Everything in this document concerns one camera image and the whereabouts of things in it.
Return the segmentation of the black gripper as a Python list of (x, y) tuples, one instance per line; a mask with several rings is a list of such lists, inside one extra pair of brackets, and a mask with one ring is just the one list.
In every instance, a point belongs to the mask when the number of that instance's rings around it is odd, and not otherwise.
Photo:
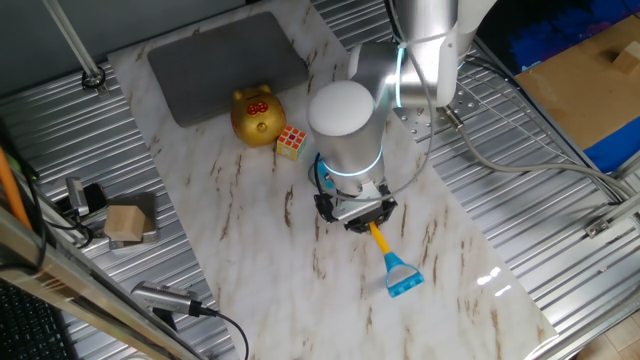
[(347, 222), (344, 228), (358, 234), (366, 233), (369, 231), (370, 222), (375, 222), (377, 226), (380, 226), (390, 218), (396, 207), (397, 202), (394, 198), (384, 200), (380, 206), (371, 212)]

